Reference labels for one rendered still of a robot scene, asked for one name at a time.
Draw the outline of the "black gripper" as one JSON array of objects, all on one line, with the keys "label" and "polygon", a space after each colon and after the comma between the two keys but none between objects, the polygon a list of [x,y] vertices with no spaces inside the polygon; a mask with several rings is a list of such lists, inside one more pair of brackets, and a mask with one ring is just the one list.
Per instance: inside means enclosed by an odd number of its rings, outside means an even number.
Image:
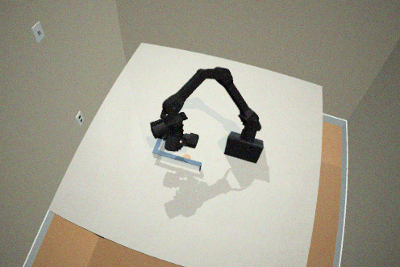
[{"label": "black gripper", "polygon": [[[183,128],[180,132],[172,132],[169,130],[169,135],[170,136],[179,136],[181,141],[181,148],[184,147],[188,147],[188,148],[193,148],[195,149],[198,143],[198,139],[199,139],[199,135],[194,134],[194,133],[190,133],[190,134],[183,134]],[[163,138],[164,137],[164,138]],[[161,138],[158,138],[160,140],[163,139],[163,141],[166,141],[166,136],[162,136]]]}]

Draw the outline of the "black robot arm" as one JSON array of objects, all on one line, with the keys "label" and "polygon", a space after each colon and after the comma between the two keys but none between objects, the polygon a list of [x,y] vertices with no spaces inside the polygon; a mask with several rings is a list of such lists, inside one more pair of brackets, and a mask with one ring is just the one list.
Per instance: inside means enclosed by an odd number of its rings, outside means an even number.
[{"label": "black robot arm", "polygon": [[[231,71],[221,67],[214,69],[199,69],[175,94],[170,95],[164,100],[161,112],[161,119],[150,123],[150,130],[154,138],[166,136],[165,149],[168,151],[181,150],[179,136],[170,136],[172,132],[180,132],[183,128],[183,121],[188,119],[185,112],[179,113],[185,100],[199,87],[206,79],[216,80],[224,86],[230,94],[235,105],[240,111],[237,115],[243,122],[244,129],[241,132],[240,139],[249,143],[254,143],[256,131],[261,130],[259,116],[248,106],[240,92],[233,83]],[[178,114],[179,113],[179,114]]]}]

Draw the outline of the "clear l-shaped low walls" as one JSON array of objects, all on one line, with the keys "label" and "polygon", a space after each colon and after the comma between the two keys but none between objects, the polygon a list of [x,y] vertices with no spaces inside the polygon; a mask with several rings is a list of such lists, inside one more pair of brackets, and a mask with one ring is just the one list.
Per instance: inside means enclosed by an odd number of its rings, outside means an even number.
[{"label": "clear l-shaped low walls", "polygon": [[[161,150],[163,144],[164,144],[164,141],[162,140],[160,142],[160,146],[159,146],[159,148],[157,150]],[[157,158],[159,160],[163,160],[163,161],[168,162],[170,164],[179,165],[179,166],[187,168],[187,169],[195,169],[195,170],[199,171],[199,168],[200,168],[200,166],[196,166],[196,165],[192,165],[192,164],[189,164],[189,163],[185,163],[183,161],[178,161],[178,160],[166,157],[166,156],[161,156],[161,155],[158,155],[158,154],[155,154],[155,153],[152,153],[152,154],[153,154],[154,158]]]}]

